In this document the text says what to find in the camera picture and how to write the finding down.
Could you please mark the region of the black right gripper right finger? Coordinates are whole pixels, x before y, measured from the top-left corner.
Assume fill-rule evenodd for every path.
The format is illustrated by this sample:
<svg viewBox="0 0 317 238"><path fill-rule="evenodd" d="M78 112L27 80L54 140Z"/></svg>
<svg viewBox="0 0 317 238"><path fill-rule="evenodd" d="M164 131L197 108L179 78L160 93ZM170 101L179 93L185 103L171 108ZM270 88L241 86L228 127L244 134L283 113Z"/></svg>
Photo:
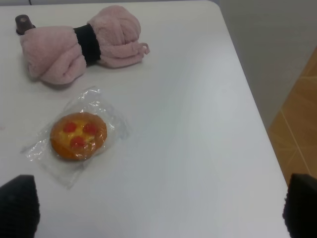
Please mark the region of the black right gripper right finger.
<svg viewBox="0 0 317 238"><path fill-rule="evenodd" d="M317 179L292 174L285 198L283 219L292 238L317 236Z"/></svg>

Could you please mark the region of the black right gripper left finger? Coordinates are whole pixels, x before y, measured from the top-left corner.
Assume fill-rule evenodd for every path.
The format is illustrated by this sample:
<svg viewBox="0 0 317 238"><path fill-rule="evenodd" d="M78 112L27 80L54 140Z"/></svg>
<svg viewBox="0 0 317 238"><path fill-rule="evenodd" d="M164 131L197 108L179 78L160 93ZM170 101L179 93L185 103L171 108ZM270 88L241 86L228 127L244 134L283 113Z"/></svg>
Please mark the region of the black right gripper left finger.
<svg viewBox="0 0 317 238"><path fill-rule="evenodd" d="M19 175L0 187L0 236L33 238L40 204L33 175Z"/></svg>

